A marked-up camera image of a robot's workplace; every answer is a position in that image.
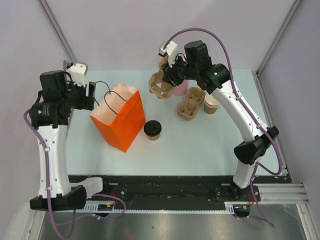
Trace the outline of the orange paper bag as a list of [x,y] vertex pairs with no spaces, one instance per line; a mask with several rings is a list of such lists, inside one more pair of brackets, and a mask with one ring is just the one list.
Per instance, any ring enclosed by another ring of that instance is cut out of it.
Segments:
[[90,118],[110,146],[127,152],[146,123],[139,90],[117,84],[91,111]]

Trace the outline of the black plastic cup lid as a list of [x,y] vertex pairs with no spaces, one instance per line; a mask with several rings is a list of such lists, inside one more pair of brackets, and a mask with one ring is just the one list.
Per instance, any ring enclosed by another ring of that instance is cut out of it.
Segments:
[[154,136],[162,131],[162,125],[157,120],[149,120],[143,126],[144,133],[149,136]]

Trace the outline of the brown paper coffee cup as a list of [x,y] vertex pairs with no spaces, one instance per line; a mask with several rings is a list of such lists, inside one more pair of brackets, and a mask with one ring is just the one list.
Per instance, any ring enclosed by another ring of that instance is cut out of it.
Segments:
[[157,134],[157,135],[147,135],[148,139],[151,141],[156,141],[160,138],[161,134]]

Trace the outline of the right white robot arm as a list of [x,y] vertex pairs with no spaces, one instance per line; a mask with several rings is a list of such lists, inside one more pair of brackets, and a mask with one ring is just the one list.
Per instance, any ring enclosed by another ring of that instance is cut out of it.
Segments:
[[185,57],[181,57],[178,45],[173,41],[165,42],[159,48],[159,56],[167,58],[167,63],[161,66],[163,80],[174,87],[184,80],[196,81],[202,90],[220,103],[238,127],[243,141],[234,148],[238,164],[233,176],[235,185],[230,188],[230,194],[235,200],[242,201],[249,194],[248,185],[256,164],[274,144],[279,130],[258,118],[231,79],[226,66],[212,63],[204,42],[187,43],[184,51]]

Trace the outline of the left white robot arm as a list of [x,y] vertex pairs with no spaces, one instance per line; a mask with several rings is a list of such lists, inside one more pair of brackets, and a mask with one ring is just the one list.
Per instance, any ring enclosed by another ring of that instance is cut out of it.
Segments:
[[110,196],[111,188],[100,177],[71,184],[66,161],[66,139],[72,110],[92,110],[95,84],[86,83],[86,71],[54,70],[40,75],[42,89],[29,110],[31,129],[38,138],[40,185],[30,207],[40,211],[71,211],[85,207],[95,195]]

